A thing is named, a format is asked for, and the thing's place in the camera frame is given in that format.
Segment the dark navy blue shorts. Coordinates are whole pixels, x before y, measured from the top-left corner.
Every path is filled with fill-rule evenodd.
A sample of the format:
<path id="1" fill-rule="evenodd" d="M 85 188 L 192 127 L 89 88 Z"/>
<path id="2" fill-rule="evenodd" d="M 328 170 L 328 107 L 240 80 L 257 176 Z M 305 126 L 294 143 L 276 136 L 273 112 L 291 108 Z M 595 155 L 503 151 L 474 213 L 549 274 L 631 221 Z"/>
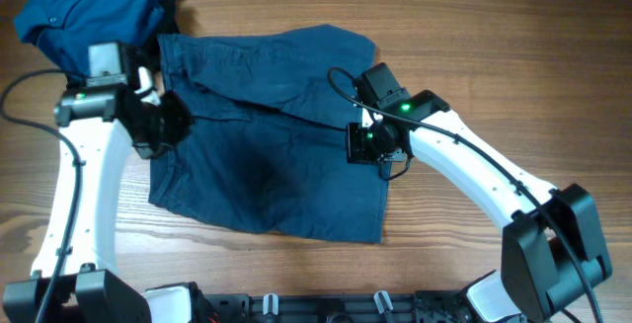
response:
<path id="1" fill-rule="evenodd" d="M 193 123 L 151 162 L 151 204 L 238 231 L 381 240 L 388 185 L 346 153 L 361 118 L 350 79 L 373 64 L 370 39 L 320 25 L 158 42 L 164 87 Z"/>

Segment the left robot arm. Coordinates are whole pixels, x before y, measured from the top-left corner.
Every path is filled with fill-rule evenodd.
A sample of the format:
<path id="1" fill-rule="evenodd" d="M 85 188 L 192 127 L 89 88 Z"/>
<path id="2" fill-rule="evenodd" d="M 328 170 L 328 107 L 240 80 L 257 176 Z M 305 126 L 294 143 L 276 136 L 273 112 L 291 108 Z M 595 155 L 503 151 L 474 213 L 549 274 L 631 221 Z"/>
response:
<path id="1" fill-rule="evenodd" d="M 164 154 L 191 116 L 172 92 L 70 90 L 55 108 L 60 167 L 48 228 L 28 280 L 7 284 L 12 322 L 192 322 L 201 296 L 179 283 L 139 292 L 117 273 L 119 188 L 131 150 Z"/>

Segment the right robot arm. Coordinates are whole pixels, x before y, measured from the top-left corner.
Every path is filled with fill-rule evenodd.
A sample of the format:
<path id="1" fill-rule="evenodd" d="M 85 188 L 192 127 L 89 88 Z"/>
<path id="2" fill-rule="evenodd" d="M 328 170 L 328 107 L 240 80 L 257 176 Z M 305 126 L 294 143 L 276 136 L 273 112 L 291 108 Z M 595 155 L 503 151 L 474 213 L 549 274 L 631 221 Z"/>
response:
<path id="1" fill-rule="evenodd" d="M 352 102 L 371 122 L 351 124 L 351 161 L 401 150 L 439 171 L 500 229 L 501 267 L 464 289 L 465 321 L 546 322 L 568 314 L 580 297 L 602 321 L 594 289 L 612 266 L 588 191 L 577 184 L 559 189 L 519 168 L 430 91 L 411 97 L 400 89 Z"/>

